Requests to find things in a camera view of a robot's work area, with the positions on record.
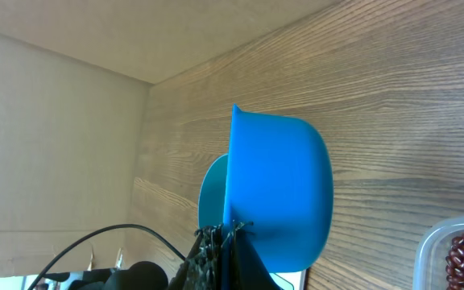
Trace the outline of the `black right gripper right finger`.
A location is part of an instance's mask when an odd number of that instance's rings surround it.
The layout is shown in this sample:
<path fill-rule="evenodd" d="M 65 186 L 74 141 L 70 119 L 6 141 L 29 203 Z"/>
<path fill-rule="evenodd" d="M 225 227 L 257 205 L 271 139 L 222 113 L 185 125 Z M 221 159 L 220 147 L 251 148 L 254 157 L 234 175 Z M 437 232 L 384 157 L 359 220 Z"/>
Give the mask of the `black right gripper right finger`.
<path fill-rule="evenodd" d="M 253 225 L 253 222 L 239 222 L 230 232 L 228 289 L 280 290 L 253 247 L 249 239 L 251 233 L 245 230 Z"/>

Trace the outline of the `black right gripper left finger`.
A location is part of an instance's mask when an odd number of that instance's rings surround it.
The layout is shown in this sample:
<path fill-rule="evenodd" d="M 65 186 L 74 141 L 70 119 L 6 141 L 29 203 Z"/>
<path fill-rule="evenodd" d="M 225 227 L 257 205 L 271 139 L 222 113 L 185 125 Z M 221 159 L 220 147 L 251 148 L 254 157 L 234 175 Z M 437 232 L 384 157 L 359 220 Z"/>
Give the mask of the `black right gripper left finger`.
<path fill-rule="evenodd" d="M 222 225 L 195 231 L 196 241 L 167 290 L 217 290 L 221 284 Z"/>

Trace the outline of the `blue plastic measuring scoop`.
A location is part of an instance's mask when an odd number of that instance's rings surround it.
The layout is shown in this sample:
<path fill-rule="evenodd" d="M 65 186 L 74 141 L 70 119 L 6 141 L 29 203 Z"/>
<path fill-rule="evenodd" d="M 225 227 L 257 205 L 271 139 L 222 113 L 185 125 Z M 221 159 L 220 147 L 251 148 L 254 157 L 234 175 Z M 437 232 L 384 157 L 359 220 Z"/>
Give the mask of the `blue plastic measuring scoop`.
<path fill-rule="evenodd" d="M 324 140 L 299 118 L 232 109 L 223 222 L 268 272 L 298 272 L 325 248 L 334 183 Z"/>

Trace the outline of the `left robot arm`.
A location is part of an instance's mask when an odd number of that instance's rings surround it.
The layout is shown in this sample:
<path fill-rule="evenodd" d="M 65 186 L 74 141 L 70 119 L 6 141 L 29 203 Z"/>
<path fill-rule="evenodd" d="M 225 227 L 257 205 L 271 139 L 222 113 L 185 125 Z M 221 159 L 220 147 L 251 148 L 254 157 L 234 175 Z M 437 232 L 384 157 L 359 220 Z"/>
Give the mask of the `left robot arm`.
<path fill-rule="evenodd" d="M 83 271 L 74 279 L 67 272 L 47 274 L 45 278 L 67 282 L 68 290 L 164 290 L 168 287 L 165 271 L 148 261 L 135 263 L 127 270 Z"/>

